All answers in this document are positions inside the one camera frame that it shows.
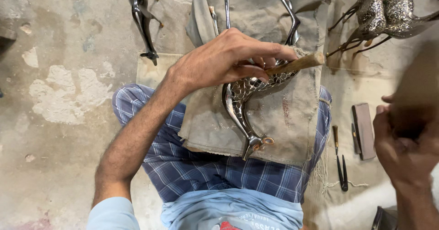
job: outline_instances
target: hand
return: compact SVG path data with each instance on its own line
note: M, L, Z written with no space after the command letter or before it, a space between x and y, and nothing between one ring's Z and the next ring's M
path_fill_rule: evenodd
M430 193L430 173L439 162L439 122L428 124L417 140L394 137L389 106L377 107L375 149L381 165L399 192Z
M255 65L247 61L250 58ZM231 28L182 57L168 70L168 76L186 93L245 77L267 82L269 77L264 69L274 67L275 58L297 60L291 48L260 42Z

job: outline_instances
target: light blue shirt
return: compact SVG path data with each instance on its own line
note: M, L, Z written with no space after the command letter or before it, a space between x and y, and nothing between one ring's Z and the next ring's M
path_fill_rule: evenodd
M242 230L298 230L300 204L255 190L227 189L188 192L163 204L162 223L170 230L216 230L223 222ZM88 230L138 230L133 205L122 197L98 203L90 212Z

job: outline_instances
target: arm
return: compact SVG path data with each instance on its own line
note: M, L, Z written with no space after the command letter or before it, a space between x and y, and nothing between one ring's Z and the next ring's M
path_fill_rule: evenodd
M250 65L246 62L249 58L258 64ZM184 97L203 87L248 76L267 81L264 69L275 66L274 58L297 59L292 49L259 42L234 28L182 57L167 71L150 101L120 131L102 156L95 175L93 207L111 197L131 200L132 178L166 117Z
M439 161L439 124L429 124L414 141L394 138L388 118L388 106L378 106L375 148L396 189L398 229L436 229L439 213L433 203L430 174Z

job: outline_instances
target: forearm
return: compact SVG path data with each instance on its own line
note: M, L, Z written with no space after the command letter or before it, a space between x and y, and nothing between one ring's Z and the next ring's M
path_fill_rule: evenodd
M129 186L149 147L172 109L186 96L169 73L145 106L105 151L96 170L93 206L110 197L131 199Z
M433 230L439 226L437 211L430 187L396 190L398 230Z

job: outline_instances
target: concrete floor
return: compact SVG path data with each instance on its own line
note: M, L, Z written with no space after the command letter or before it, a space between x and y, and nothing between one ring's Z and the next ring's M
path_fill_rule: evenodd
M158 52L193 48L191 1L150 0L165 24L151 22ZM129 2L0 0L2 25L18 37L0 55L0 230L85 229L96 165L120 129L110 99L145 49ZM160 229L145 172L132 187L141 228Z

